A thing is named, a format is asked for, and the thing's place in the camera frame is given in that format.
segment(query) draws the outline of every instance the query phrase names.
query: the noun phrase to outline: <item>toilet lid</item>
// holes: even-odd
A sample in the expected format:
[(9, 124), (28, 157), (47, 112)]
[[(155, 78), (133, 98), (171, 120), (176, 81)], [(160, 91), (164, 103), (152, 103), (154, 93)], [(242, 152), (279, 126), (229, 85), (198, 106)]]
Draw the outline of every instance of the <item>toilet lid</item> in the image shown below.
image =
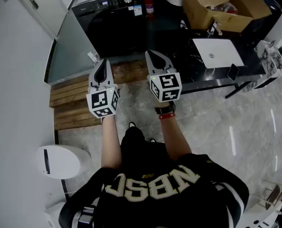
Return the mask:
[(79, 158), (66, 146), (60, 145), (40, 147), (37, 162), (41, 173), (55, 179), (72, 178), (81, 168)]

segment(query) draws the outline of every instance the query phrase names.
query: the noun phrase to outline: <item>door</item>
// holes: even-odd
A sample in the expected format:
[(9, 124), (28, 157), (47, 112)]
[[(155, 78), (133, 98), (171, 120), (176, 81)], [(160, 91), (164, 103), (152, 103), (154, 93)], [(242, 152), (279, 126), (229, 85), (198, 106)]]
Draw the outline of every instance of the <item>door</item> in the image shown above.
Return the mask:
[(28, 0), (30, 5), (41, 17), (43, 22), (57, 36), (67, 10), (62, 6), (61, 0)]

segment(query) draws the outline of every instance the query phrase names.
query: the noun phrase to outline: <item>black watch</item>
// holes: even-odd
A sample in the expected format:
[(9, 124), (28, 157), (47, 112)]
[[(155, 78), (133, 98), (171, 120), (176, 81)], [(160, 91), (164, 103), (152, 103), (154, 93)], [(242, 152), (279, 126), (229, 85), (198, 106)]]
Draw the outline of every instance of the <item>black watch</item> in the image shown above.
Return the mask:
[(170, 101), (169, 106), (167, 106), (167, 107), (163, 107), (163, 108), (155, 107), (155, 111), (159, 115), (174, 113), (175, 110), (176, 110), (176, 105), (173, 101)]

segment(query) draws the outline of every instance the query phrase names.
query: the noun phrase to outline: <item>cardboard box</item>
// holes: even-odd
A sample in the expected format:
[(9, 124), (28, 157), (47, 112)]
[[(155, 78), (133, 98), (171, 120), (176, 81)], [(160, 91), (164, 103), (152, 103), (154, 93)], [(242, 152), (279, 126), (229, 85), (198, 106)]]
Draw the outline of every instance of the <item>cardboard box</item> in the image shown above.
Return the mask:
[[(206, 8), (228, 1), (238, 9), (238, 14)], [(242, 32), (253, 19), (261, 19), (272, 14), (263, 0), (183, 0), (183, 9), (192, 29), (208, 29), (215, 19), (221, 30), (233, 32)]]

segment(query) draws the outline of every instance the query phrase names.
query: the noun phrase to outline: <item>red wristband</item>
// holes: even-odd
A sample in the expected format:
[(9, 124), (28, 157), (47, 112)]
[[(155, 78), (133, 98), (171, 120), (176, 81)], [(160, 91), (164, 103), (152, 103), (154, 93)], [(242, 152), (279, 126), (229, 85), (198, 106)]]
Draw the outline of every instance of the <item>red wristband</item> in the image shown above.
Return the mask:
[(163, 115), (159, 115), (159, 119), (166, 119), (166, 118), (170, 118), (170, 117), (174, 117), (176, 116), (175, 113), (168, 113), (168, 114), (163, 114)]

